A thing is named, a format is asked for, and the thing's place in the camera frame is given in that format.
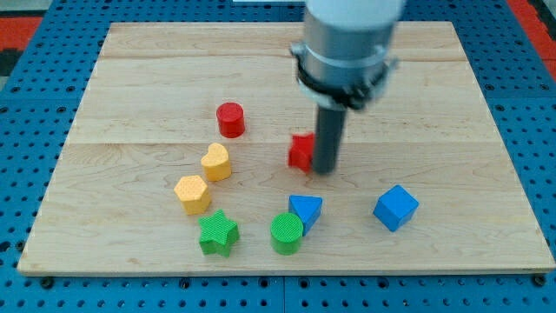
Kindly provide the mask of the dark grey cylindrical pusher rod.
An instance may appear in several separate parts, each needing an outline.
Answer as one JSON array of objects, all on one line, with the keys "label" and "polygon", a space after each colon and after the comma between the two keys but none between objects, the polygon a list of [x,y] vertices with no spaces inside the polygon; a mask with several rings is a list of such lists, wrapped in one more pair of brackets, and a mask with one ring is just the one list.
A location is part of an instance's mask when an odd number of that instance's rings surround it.
[{"label": "dark grey cylindrical pusher rod", "polygon": [[317,110],[312,169],[320,175],[336,168],[346,114],[345,110]]}]

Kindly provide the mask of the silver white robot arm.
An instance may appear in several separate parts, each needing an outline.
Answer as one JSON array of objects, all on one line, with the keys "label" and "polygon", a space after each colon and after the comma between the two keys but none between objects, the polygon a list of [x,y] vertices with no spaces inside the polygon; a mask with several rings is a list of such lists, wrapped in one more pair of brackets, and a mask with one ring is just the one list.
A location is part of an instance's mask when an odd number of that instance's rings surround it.
[{"label": "silver white robot arm", "polygon": [[293,43],[300,90],[317,104],[312,170],[336,168],[346,114],[383,97],[397,65],[388,56],[405,0],[305,2],[302,40]]}]

